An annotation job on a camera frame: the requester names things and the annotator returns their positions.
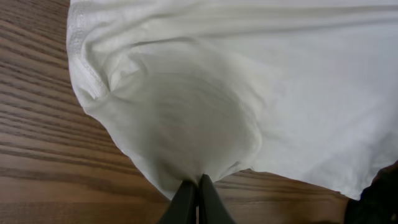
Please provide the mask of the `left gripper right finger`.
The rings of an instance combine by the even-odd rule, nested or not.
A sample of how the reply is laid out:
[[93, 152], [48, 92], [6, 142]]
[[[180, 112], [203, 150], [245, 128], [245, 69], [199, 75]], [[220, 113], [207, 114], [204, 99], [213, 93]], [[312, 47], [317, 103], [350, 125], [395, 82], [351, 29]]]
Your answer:
[[236, 224], [218, 195], [209, 175], [203, 174], [199, 184], [199, 223]]

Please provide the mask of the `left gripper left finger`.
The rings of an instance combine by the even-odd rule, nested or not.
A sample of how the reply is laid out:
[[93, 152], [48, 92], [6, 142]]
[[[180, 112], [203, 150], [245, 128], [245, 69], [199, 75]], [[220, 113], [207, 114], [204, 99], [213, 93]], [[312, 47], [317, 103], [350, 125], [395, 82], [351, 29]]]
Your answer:
[[196, 196], [195, 184], [182, 182], [158, 224], [196, 224]]

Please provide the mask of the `white t-shirt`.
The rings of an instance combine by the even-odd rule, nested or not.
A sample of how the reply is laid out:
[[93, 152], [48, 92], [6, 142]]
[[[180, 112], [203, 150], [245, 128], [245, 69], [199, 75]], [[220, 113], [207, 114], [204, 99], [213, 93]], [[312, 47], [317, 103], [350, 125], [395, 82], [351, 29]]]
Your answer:
[[357, 199], [397, 160], [396, 1], [72, 1], [67, 54], [168, 198], [251, 169]]

